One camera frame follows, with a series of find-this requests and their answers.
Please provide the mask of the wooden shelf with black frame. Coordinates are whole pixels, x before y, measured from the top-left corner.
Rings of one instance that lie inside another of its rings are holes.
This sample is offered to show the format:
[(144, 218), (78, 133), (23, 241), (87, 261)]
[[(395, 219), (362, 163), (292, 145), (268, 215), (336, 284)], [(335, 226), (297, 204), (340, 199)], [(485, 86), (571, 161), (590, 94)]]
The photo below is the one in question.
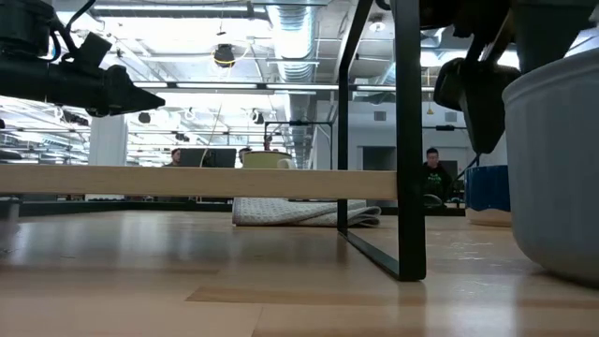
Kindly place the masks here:
[[(328, 170), (253, 168), (136, 168), (0, 165), (0, 194), (106, 194), (216, 198), (323, 198), (337, 202), (337, 230), (375, 265), (403, 282), (427, 274), (420, 172), (421, 81), (419, 0), (390, 0), (396, 50), (396, 170), (349, 168), (348, 71), (373, 0), (358, 0), (339, 65), (336, 164)], [(393, 258), (349, 233), (351, 199), (395, 200), (398, 254)]]

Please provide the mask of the pale yellow ceramic cup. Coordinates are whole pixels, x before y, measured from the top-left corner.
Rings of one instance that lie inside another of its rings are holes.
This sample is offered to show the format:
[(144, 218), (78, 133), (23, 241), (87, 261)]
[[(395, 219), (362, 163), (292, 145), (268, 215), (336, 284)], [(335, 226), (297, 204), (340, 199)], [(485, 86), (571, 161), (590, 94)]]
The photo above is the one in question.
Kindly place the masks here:
[(244, 169), (294, 169), (290, 154), (274, 151), (251, 151), (244, 156)]

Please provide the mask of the blue mug with cream base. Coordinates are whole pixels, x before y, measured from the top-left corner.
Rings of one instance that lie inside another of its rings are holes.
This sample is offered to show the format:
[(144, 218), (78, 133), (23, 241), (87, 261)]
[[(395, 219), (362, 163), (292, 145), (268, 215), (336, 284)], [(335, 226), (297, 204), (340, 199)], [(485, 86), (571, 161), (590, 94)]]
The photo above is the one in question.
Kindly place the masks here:
[(465, 171), (465, 217), (476, 226), (511, 227), (508, 166), (480, 166)]

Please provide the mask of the black table edge rail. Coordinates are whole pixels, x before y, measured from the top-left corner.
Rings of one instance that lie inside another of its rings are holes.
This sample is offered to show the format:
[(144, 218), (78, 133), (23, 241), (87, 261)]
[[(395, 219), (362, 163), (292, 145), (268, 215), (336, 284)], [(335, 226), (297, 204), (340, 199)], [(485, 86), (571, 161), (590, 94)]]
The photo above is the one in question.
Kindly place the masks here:
[(0, 202), (0, 219), (7, 215), (22, 217), (88, 212), (160, 211), (160, 212), (232, 212), (231, 204), (146, 201), (28, 201)]

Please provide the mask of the silver ventilation duct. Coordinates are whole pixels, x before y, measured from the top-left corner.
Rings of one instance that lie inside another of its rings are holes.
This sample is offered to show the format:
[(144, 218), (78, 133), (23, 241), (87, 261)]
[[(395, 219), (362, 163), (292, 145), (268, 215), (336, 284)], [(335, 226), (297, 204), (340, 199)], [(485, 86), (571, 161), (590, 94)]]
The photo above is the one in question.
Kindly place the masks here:
[(316, 13), (314, 7), (267, 6), (272, 23), (275, 56), (283, 82), (311, 82), (315, 65), (309, 63), (315, 56), (314, 35)]

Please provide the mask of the black ceiling dome device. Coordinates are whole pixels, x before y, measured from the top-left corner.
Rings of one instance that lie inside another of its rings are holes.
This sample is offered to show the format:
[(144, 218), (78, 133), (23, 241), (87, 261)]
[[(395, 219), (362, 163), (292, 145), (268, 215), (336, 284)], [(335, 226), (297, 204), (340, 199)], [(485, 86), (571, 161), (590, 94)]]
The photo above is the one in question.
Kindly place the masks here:
[(213, 51), (212, 59), (221, 68), (232, 68), (235, 65), (235, 55), (231, 44), (218, 44)]

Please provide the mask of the black computer monitor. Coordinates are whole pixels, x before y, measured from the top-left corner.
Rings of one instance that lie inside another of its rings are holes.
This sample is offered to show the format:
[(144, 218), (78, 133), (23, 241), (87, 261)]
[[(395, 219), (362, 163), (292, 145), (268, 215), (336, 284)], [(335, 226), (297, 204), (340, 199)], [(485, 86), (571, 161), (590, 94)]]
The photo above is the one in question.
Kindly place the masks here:
[(182, 149), (183, 167), (234, 168), (237, 159), (235, 149)]

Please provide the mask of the grey waffle-weave cloth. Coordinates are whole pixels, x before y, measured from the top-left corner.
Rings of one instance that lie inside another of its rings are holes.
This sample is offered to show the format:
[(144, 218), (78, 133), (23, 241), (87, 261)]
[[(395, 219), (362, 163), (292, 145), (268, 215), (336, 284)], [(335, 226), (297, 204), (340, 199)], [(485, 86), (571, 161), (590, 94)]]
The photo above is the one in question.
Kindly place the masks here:
[[(282, 198), (235, 198), (236, 227), (337, 227), (336, 202), (299, 202)], [(347, 201), (348, 227), (378, 227), (382, 210), (365, 200)]]

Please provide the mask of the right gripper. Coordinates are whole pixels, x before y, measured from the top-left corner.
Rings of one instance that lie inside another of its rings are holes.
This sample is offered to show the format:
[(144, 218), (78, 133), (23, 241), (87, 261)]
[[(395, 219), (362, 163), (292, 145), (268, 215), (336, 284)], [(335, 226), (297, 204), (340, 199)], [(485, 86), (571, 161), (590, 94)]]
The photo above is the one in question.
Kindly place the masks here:
[(491, 154), (505, 131), (502, 93), (520, 72), (499, 59), (512, 42), (511, 0), (419, 0), (420, 27), (454, 28), (470, 38), (466, 55), (444, 63), (435, 83), (435, 103), (464, 113), (472, 148)]

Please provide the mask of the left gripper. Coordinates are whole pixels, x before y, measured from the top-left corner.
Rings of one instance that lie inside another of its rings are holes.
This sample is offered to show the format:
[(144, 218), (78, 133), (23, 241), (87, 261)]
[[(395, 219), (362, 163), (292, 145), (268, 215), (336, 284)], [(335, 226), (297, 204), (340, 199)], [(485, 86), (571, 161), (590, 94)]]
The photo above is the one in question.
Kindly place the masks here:
[(164, 98), (138, 88), (125, 67), (111, 66), (105, 72), (100, 65), (101, 61), (81, 58), (53, 64), (0, 55), (0, 95), (83, 108), (95, 117), (154, 110), (166, 104)]

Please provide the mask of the long ceiling light bar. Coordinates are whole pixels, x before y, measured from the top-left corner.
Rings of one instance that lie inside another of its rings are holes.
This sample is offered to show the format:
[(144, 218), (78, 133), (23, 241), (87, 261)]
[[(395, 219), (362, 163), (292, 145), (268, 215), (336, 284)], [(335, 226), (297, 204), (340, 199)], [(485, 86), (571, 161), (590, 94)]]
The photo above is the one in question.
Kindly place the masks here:
[[(175, 82), (134, 81), (143, 89), (198, 89), (198, 90), (272, 90), (272, 91), (338, 91), (339, 84), (317, 83), (251, 83), (251, 82)], [(394, 85), (349, 84), (355, 92), (395, 92)]]

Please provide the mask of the large grey ceramic mug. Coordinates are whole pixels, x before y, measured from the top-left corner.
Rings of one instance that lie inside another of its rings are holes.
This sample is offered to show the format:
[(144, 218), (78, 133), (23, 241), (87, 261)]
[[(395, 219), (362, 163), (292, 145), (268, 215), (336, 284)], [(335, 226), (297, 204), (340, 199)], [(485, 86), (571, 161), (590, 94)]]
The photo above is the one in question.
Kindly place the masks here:
[(531, 261), (599, 286), (599, 48), (503, 92), (513, 235)]

